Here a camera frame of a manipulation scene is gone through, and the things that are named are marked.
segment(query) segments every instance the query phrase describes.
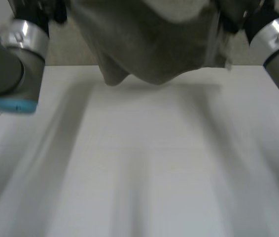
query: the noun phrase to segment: white surface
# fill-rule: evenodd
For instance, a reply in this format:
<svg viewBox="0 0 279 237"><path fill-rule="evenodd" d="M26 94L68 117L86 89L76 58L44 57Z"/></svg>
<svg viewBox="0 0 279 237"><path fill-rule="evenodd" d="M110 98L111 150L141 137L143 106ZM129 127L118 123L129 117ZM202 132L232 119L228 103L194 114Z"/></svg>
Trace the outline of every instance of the white surface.
<svg viewBox="0 0 279 237"><path fill-rule="evenodd" d="M279 92L262 67L162 87L47 67L0 116L0 237L279 237Z"/></svg>

